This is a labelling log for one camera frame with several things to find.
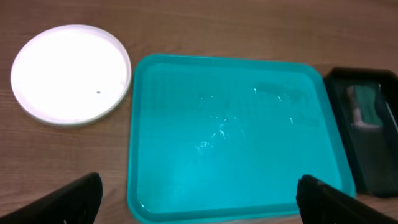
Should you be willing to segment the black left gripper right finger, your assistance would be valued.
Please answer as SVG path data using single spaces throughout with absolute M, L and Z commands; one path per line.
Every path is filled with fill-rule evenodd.
M 298 181 L 296 201 L 303 224 L 397 224 L 311 175 Z

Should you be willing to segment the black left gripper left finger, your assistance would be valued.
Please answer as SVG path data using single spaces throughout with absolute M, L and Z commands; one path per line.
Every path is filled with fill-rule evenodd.
M 101 205 L 103 184 L 92 172 L 1 217 L 1 224 L 93 223 Z

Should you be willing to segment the green scrubbing sponge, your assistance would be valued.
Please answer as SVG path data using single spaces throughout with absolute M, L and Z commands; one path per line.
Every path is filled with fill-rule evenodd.
M 383 123 L 376 113 L 376 91 L 367 85 L 352 85 L 346 89 L 352 124 L 358 129 L 380 129 Z

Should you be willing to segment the pink plate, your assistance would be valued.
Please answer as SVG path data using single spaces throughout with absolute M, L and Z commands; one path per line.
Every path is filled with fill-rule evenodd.
M 32 117 L 79 126 L 105 117 L 122 102 L 132 68 L 115 36 L 71 24 L 30 39 L 16 55 L 10 78 L 17 102 Z

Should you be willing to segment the black rectangular tray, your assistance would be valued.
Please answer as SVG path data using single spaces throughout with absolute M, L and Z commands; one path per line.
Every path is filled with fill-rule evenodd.
M 390 70 L 335 67 L 324 79 L 356 189 L 379 198 L 397 196 L 397 75 Z M 367 85 L 376 91 L 380 129 L 353 126 L 346 89 Z

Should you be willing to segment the blue plastic tray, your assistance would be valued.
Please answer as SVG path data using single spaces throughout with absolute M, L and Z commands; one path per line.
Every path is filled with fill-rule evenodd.
M 297 214 L 305 174 L 356 193 L 313 67 L 172 54 L 137 64 L 126 200 L 139 221 Z

